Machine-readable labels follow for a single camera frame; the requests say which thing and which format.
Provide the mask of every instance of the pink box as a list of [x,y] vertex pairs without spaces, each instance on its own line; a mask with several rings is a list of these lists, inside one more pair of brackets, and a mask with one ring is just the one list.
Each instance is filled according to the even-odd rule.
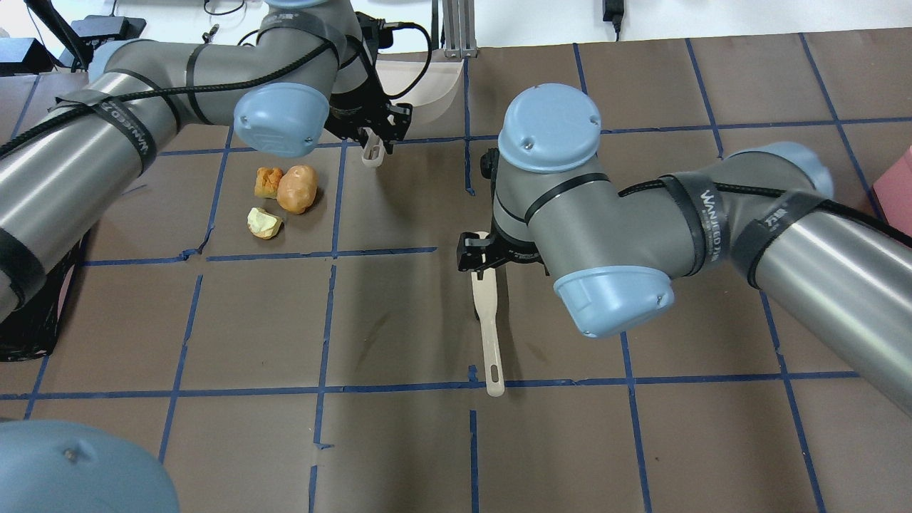
[[874,182],[874,192],[886,221],[912,236],[912,148]]

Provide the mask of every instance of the white floor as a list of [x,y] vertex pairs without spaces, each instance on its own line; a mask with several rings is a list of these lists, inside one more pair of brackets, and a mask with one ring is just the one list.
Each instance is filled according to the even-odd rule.
[[[225,11],[240,0],[214,0],[210,8]],[[626,0],[624,40],[712,37],[788,32],[821,32],[857,28],[912,26],[912,0]],[[56,0],[69,20],[107,14],[113,0]],[[356,10],[390,21],[430,26],[430,0],[353,0]],[[480,47],[556,45],[614,40],[614,30],[601,20],[602,0],[476,0]],[[267,5],[248,0],[245,10],[212,17],[202,0],[119,0],[117,13],[145,18],[144,37],[160,41],[201,41],[218,23],[216,43],[233,45],[259,26]],[[40,25],[55,54],[62,46]],[[12,37],[34,37],[35,28],[21,0],[0,0],[0,27]],[[395,51],[421,51],[424,39],[414,31],[397,34]]]

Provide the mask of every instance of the light blue plastic cap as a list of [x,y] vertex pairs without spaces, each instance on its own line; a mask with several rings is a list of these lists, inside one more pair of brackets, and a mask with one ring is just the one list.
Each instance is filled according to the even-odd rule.
[[0,423],[0,483],[4,513],[179,511],[159,460],[81,424]]
[[598,150],[602,117],[579,89],[542,84],[513,99],[497,138],[501,155],[534,173],[579,167]]
[[315,5],[325,4],[329,0],[266,0],[272,7],[280,9],[307,9]]
[[791,141],[774,142],[773,144],[767,144],[760,148],[741,150],[740,152],[729,155],[729,157],[749,152],[769,153],[770,155],[784,158],[786,161],[794,164],[795,167],[800,169],[802,173],[807,176],[807,179],[811,181],[811,184],[818,193],[823,194],[831,200],[834,198],[835,188],[833,186],[833,176],[830,175],[830,170],[826,168],[823,162],[820,162],[817,154],[807,146]]
[[656,317],[675,302],[671,279],[651,267],[595,267],[554,283],[576,328],[596,339],[617,335]]
[[303,157],[316,148],[329,102],[303,84],[279,82],[249,91],[234,107],[234,133],[251,148]]
[[108,65],[111,57],[114,56],[114,52],[120,50],[124,45],[135,43],[136,41],[136,39],[110,41],[98,47],[98,49],[95,50],[95,54],[92,56],[92,63],[88,65],[88,81],[94,82],[95,80],[98,80],[99,77],[104,75],[105,67]]

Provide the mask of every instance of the pink object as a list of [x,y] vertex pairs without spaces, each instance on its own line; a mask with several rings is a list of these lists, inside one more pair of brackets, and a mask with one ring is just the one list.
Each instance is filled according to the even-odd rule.
[[874,182],[874,192],[886,221],[912,236],[912,148]]

